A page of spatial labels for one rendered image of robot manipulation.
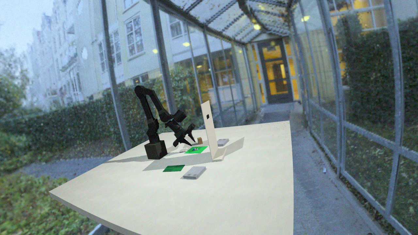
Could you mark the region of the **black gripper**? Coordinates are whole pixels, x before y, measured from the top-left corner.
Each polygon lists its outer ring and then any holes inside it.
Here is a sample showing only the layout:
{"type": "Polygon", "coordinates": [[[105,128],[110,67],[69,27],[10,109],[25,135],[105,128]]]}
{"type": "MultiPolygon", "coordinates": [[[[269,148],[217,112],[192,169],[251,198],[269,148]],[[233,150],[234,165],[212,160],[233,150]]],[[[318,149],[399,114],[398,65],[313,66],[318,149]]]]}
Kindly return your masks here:
{"type": "MultiPolygon", "coordinates": [[[[177,127],[176,127],[176,129],[174,129],[173,131],[174,131],[174,133],[178,133],[178,129],[179,130],[181,130],[181,129],[183,129],[186,133],[184,134],[184,135],[186,135],[186,134],[188,134],[188,136],[195,142],[195,140],[194,140],[194,137],[192,136],[192,130],[195,128],[195,125],[192,123],[189,127],[188,127],[188,130],[186,131],[186,130],[184,130],[180,125],[178,125],[177,127]]],[[[179,144],[179,142],[180,143],[185,143],[185,144],[187,144],[187,145],[190,145],[190,146],[192,146],[187,140],[185,140],[184,138],[183,138],[183,140],[182,141],[179,141],[178,139],[176,139],[174,142],[173,142],[173,146],[177,146],[178,144],[179,144]]]]}

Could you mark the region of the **beige flat panel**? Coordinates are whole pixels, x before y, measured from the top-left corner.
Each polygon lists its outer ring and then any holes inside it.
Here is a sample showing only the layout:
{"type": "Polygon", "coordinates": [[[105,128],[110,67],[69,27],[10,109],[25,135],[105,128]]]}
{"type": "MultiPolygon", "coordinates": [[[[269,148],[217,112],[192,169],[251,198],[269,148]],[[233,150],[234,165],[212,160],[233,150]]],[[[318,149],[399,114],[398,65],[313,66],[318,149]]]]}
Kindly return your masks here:
{"type": "Polygon", "coordinates": [[[208,144],[210,148],[212,162],[220,162],[226,153],[226,148],[218,148],[215,127],[213,123],[209,100],[201,104],[208,144]]]}

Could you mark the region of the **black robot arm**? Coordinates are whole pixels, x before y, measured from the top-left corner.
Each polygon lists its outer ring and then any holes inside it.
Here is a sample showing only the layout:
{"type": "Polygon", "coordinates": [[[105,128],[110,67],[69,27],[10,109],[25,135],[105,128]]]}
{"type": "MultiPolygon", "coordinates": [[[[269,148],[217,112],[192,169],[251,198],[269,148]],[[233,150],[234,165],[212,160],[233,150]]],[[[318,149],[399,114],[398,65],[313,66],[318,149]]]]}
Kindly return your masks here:
{"type": "MultiPolygon", "coordinates": [[[[148,120],[148,131],[146,134],[148,135],[148,139],[150,142],[149,144],[158,143],[161,140],[159,139],[159,135],[157,133],[159,129],[159,122],[158,119],[155,119],[153,117],[153,114],[147,102],[146,95],[149,95],[152,99],[154,105],[156,106],[156,109],[158,110],[158,114],[162,122],[167,122],[168,120],[174,118],[172,121],[169,121],[165,124],[165,128],[169,126],[172,130],[174,130],[179,125],[178,122],[182,122],[186,118],[186,114],[180,111],[180,109],[178,109],[174,115],[169,114],[168,111],[166,111],[166,109],[163,108],[154,90],[146,89],[144,86],[136,86],[134,91],[141,101],[142,108],[144,109],[145,116],[148,120]]],[[[185,137],[184,134],[186,132],[183,129],[178,129],[177,131],[178,133],[174,133],[174,135],[179,141],[182,141],[185,137]]]]}

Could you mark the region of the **green square marking on table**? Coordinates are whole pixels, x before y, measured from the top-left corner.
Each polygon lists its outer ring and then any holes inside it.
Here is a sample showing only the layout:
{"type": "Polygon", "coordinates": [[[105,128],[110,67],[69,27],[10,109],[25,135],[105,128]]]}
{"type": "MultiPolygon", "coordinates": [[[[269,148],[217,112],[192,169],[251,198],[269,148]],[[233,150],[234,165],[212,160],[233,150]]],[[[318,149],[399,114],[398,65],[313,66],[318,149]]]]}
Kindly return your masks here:
{"type": "Polygon", "coordinates": [[[185,153],[201,153],[205,148],[207,148],[207,146],[192,147],[185,153]],[[198,150],[193,150],[193,149],[196,149],[196,148],[198,150]]]}

